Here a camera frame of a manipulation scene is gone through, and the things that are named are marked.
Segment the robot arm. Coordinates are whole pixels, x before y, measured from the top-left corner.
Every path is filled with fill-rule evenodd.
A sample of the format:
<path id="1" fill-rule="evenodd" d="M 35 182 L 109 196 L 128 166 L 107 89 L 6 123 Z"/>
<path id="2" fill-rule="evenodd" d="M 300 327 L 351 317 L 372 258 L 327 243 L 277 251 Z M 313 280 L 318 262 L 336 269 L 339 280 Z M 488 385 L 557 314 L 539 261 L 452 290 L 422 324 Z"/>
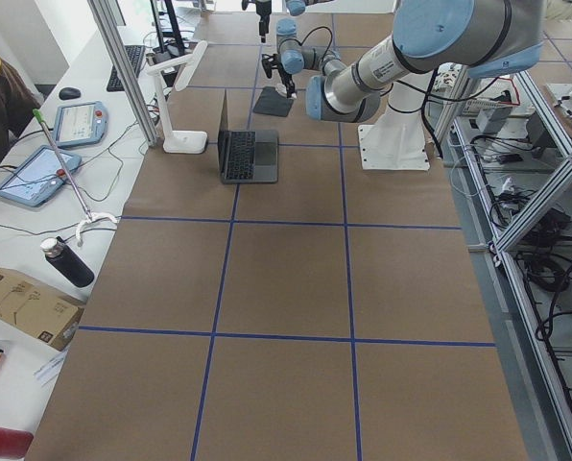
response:
<path id="1" fill-rule="evenodd" d="M 305 12 L 306 8 L 319 4 L 320 1 L 313 0 L 287 0 L 286 10 L 292 16 L 298 16 Z M 255 12 L 259 16 L 258 34 L 262 43 L 267 42 L 267 35 L 269 33 L 270 19 L 272 14 L 272 2 L 270 0 L 242 0 L 241 8 L 245 11 L 250 4 L 255 7 Z"/>
<path id="2" fill-rule="evenodd" d="M 393 31 L 351 65 L 333 52 L 304 47 L 290 18 L 276 26 L 276 57 L 287 77 L 316 71 L 305 91 L 314 120 L 362 122 L 380 105 L 380 92 L 408 74 L 440 65 L 465 65 L 472 79 L 527 70 L 539 60 L 546 4 L 543 1 L 404 1 Z"/>

